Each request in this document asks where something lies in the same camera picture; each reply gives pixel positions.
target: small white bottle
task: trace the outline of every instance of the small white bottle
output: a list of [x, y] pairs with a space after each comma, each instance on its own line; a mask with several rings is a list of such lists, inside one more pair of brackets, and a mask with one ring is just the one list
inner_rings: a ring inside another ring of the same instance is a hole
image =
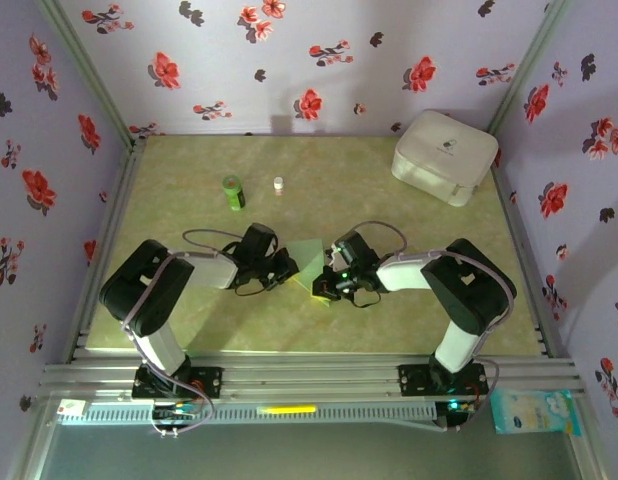
[[285, 186], [285, 183], [282, 180], [282, 177], [276, 177], [273, 179], [273, 188], [276, 191], [276, 195], [278, 196], [282, 195], [284, 186]]

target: green tabletop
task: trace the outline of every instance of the green tabletop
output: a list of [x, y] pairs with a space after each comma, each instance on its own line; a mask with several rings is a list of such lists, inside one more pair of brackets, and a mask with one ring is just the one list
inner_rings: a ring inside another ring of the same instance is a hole
[[[396, 225], [407, 252], [471, 240], [509, 275], [518, 289], [515, 311], [483, 353], [537, 355], [538, 344], [520, 270], [495, 186], [488, 175], [465, 207], [452, 207], [391, 175], [395, 138], [374, 137], [152, 137], [112, 254], [109, 274], [145, 239], [171, 250], [191, 248], [181, 232], [214, 228], [242, 234], [252, 222], [273, 228], [282, 243], [322, 238], [325, 246], [364, 220]], [[246, 206], [232, 211], [222, 179], [236, 174]], [[276, 196], [273, 179], [284, 178]], [[382, 227], [361, 229], [380, 255], [399, 239]], [[201, 238], [224, 246], [230, 239]], [[189, 351], [431, 353], [449, 318], [430, 290], [402, 290], [356, 309], [329, 307], [296, 282], [239, 298], [233, 291], [188, 285], [169, 320]], [[129, 348], [119, 324], [98, 306], [88, 348]]]

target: plastic bag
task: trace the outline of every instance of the plastic bag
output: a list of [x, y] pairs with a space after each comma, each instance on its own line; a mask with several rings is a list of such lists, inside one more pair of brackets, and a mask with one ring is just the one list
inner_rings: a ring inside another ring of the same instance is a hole
[[491, 396], [496, 433], [565, 432], [580, 436], [569, 390], [517, 391], [497, 388]]

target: floral wallpaper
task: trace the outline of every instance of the floral wallpaper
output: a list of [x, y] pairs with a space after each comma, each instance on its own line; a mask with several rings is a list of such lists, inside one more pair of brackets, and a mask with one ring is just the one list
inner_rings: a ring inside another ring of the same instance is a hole
[[[491, 7], [493, 15], [499, 2]], [[618, 42], [610, 38], [618, 0], [574, 2], [500, 129], [496, 173], [515, 199], [507, 208], [524, 225], [536, 293], [585, 380], [618, 479]]]
[[1, 4], [0, 479], [63, 360], [123, 148], [35, 3]]
[[[441, 0], [435, 8], [422, 0], [59, 3], [138, 138], [400, 135], [427, 108], [485, 128], [547, 6], [546, 0]], [[543, 94], [539, 89], [532, 100], [531, 119]]]

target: green cylinder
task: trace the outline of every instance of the green cylinder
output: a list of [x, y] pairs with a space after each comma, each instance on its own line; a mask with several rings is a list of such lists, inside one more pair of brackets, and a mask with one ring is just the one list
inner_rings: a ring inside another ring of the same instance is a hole
[[242, 210], [245, 206], [245, 194], [242, 192], [242, 184], [236, 175], [227, 175], [222, 179], [222, 188], [227, 194], [229, 207], [234, 210]]

